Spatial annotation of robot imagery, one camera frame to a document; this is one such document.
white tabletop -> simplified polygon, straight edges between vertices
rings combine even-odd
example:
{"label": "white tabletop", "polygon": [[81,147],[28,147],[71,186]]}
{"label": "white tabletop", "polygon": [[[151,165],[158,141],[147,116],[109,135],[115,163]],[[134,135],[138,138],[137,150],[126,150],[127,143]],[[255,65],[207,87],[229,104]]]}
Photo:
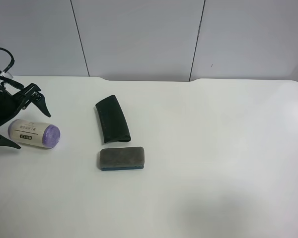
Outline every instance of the white tabletop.
{"label": "white tabletop", "polygon": [[[0,238],[298,238],[298,83],[15,79],[52,114],[16,118],[62,136],[0,147]],[[112,94],[129,143],[102,143],[94,106]],[[97,168],[101,149],[127,146],[144,147],[143,170]]]}

white label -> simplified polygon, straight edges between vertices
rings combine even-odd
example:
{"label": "white label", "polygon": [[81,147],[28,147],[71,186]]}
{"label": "white label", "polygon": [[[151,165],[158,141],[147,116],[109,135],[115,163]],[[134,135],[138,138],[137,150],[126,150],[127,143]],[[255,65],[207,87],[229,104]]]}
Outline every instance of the white label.
{"label": "white label", "polygon": [[19,119],[13,123],[10,129],[10,137],[14,141],[45,147],[42,139],[45,129],[49,125],[47,123],[29,122]]}

white wall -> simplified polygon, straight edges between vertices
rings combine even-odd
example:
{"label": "white wall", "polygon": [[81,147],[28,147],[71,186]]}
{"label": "white wall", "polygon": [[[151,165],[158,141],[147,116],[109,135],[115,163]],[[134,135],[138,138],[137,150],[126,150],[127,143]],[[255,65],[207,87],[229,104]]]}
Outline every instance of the white wall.
{"label": "white wall", "polygon": [[73,0],[91,76],[188,81],[202,0]]}
{"label": "white wall", "polygon": [[298,0],[206,0],[191,80],[298,80]]}
{"label": "white wall", "polygon": [[0,0],[0,47],[14,75],[87,76],[70,0]]}

black pouch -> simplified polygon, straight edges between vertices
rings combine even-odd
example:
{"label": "black pouch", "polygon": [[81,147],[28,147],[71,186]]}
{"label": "black pouch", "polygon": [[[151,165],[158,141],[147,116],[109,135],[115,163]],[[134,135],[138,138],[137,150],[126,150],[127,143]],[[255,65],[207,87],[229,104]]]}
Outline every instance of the black pouch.
{"label": "black pouch", "polygon": [[104,135],[104,143],[131,141],[125,116],[115,95],[101,100],[96,104],[96,109]]}

